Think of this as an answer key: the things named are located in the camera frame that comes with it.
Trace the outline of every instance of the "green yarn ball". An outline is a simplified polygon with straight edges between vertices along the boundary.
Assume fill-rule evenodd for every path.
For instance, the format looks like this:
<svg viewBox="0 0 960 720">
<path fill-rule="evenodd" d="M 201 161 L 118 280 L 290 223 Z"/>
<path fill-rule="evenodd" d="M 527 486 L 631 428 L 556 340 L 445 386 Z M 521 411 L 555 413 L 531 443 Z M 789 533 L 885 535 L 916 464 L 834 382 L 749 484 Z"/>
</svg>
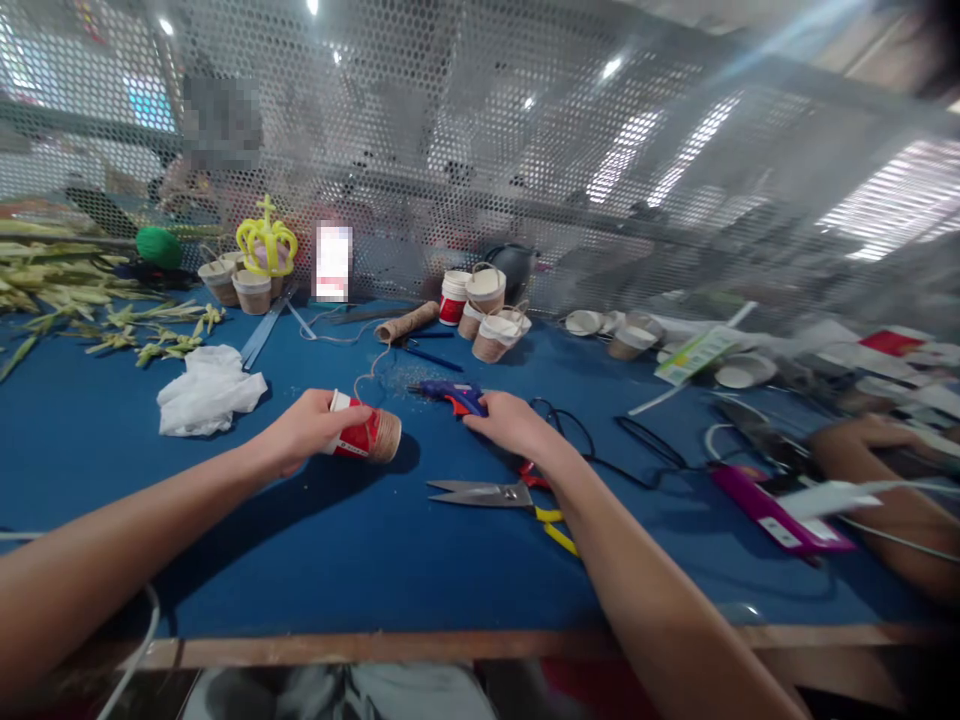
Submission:
<svg viewBox="0 0 960 720">
<path fill-rule="evenodd" d="M 137 233 L 140 257 L 164 270 L 176 270 L 183 260 L 183 248 L 176 235 L 163 228 L 143 228 Z"/>
</svg>

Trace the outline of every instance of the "table edge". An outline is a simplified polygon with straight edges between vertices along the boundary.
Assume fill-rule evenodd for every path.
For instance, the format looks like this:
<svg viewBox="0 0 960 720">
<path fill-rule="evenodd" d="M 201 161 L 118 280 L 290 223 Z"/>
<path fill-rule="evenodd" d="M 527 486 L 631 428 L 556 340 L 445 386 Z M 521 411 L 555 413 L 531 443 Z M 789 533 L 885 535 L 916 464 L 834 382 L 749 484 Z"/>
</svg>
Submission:
<svg viewBox="0 0 960 720">
<path fill-rule="evenodd" d="M 955 633 L 944 626 L 762 625 L 735 628 L 753 650 L 810 647 L 877 647 L 941 642 Z M 95 642 L 68 662 L 72 669 L 117 667 L 135 642 Z M 350 662 L 452 662 L 506 658 L 597 659 L 620 654 L 607 632 L 468 631 L 286 635 L 264 638 L 176 638 L 156 640 L 140 663 L 142 670 L 309 665 Z"/>
</svg>

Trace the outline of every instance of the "person's hand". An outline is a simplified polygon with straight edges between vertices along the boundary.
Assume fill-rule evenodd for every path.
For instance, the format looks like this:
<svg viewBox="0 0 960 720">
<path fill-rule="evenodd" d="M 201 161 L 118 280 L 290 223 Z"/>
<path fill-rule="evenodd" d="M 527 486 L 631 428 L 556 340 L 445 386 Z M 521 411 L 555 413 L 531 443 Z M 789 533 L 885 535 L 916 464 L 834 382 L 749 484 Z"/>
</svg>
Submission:
<svg viewBox="0 0 960 720">
<path fill-rule="evenodd" d="M 253 439 L 281 477 L 290 477 L 344 428 L 366 422 L 373 408 L 366 405 L 330 412 L 331 390 L 307 390 L 270 427 Z"/>
<path fill-rule="evenodd" d="M 866 448 L 911 447 L 922 450 L 926 447 L 920 436 L 891 420 L 879 415 L 864 415 L 847 420 L 816 433 L 813 444 L 857 444 Z"/>
<path fill-rule="evenodd" d="M 488 417 L 464 415 L 463 424 L 485 435 L 504 450 L 535 463 L 569 443 L 526 402 L 509 393 L 487 393 L 480 398 Z"/>
</svg>

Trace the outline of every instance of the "metal mesh partition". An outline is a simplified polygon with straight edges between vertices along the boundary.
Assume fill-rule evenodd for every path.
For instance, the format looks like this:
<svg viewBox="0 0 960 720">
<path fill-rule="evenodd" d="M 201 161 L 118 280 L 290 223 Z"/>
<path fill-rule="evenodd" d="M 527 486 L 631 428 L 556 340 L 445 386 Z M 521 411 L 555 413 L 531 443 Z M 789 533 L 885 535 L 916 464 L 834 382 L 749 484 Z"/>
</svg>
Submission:
<svg viewBox="0 0 960 720">
<path fill-rule="evenodd" d="M 431 295 L 510 239 L 542 253 L 540 311 L 711 316 L 749 297 L 776 325 L 855 312 L 901 252 L 871 261 L 960 207 L 952 116 L 618 3 L 0 13 L 0 196 L 82 183 L 136 225 L 229 235 L 269 192 L 301 240 L 320 220 L 353 227 L 363 295 Z M 869 221 L 894 206 L 919 219 Z"/>
</svg>

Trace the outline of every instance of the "scissor blade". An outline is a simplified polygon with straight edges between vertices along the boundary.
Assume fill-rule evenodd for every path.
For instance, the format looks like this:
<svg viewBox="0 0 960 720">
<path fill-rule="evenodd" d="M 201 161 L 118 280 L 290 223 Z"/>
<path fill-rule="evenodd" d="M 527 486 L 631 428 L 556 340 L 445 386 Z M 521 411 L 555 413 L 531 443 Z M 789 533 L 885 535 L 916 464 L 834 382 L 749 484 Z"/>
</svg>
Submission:
<svg viewBox="0 0 960 720">
<path fill-rule="evenodd" d="M 433 480 L 427 485 L 435 487 L 437 490 L 449 490 L 450 492 L 465 492 L 467 490 L 486 490 L 488 493 L 500 492 L 500 485 L 494 483 L 475 483 L 466 480 Z"/>
<path fill-rule="evenodd" d="M 474 507 L 514 507 L 522 505 L 515 498 L 507 498 L 498 492 L 466 491 L 462 493 L 447 493 L 427 498 L 437 502 L 448 502 L 454 505 L 472 505 Z"/>
</svg>

